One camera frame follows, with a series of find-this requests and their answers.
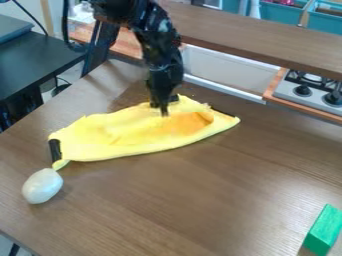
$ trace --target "stove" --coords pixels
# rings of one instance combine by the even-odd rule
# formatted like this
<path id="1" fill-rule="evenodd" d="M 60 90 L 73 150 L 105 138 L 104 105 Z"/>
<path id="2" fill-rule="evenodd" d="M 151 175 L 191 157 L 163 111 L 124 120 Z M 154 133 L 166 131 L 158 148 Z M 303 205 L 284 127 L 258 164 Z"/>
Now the stove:
<path id="1" fill-rule="evenodd" d="M 342 82 L 289 70 L 274 97 L 342 116 Z"/>

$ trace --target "stove knob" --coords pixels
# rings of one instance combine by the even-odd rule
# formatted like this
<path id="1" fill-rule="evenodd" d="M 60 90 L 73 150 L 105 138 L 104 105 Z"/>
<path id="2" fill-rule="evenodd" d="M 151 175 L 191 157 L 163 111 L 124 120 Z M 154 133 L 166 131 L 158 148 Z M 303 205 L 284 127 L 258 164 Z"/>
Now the stove knob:
<path id="1" fill-rule="evenodd" d="M 342 94 L 338 91 L 333 91 L 324 96 L 324 100 L 330 105 L 342 106 Z"/>
<path id="2" fill-rule="evenodd" d="M 295 93 L 299 96 L 310 96 L 311 90 L 309 86 L 302 84 L 294 89 Z"/>

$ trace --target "countertop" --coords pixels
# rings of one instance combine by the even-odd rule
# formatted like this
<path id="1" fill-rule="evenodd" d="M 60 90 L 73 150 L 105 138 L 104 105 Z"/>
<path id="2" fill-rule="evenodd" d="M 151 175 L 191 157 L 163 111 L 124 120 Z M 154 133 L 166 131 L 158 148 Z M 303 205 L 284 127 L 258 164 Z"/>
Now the countertop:
<path id="1" fill-rule="evenodd" d="M 2 232 L 48 256 L 294 256 L 323 206 L 342 208 L 341 127 L 191 84 L 178 92 L 241 123 L 175 150 L 71 163 L 62 191 L 28 205 L 21 186 L 51 165 L 48 134 L 146 101 L 145 77 L 107 62 L 0 135 Z"/>
<path id="2" fill-rule="evenodd" d="M 342 78 L 342 37 L 166 1 L 185 43 L 324 77 Z"/>

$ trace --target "cloth fold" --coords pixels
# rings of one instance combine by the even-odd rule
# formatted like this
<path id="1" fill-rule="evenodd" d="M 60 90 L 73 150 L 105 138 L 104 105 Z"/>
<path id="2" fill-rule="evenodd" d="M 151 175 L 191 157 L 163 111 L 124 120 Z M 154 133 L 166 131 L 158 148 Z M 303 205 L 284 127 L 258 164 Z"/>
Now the cloth fold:
<path id="1" fill-rule="evenodd" d="M 99 161 L 123 156 L 153 153 L 197 142 L 225 131 L 240 122 L 179 95 L 169 105 L 168 117 L 149 103 L 110 114 L 84 116 L 49 136 L 58 140 L 61 159 L 53 163 L 58 170 L 69 161 Z"/>

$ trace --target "blue bin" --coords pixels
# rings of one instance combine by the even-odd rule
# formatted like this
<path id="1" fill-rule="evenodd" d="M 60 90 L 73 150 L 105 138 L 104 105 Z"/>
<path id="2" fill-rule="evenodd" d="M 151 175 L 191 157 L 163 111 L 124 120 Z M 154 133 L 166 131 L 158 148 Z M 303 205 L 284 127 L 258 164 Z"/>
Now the blue bin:
<path id="1" fill-rule="evenodd" d="M 329 6 L 332 10 L 335 9 L 342 11 L 342 4 L 328 1 L 317 1 L 308 8 L 308 28 L 327 33 L 342 35 L 342 17 L 316 12 L 316 8 L 320 4 Z"/>
<path id="2" fill-rule="evenodd" d="M 240 0 L 222 0 L 222 10 L 231 13 L 239 13 Z M 247 3 L 247 13 L 244 13 L 244 16 L 249 14 L 249 10 L 251 8 L 251 1 L 248 0 Z"/>
<path id="3" fill-rule="evenodd" d="M 302 8 L 275 4 L 270 2 L 260 2 L 260 15 L 263 20 L 271 20 L 275 22 L 285 23 L 289 25 L 298 25 L 303 15 L 304 9 L 308 1 L 295 1 L 296 4 L 302 5 Z"/>

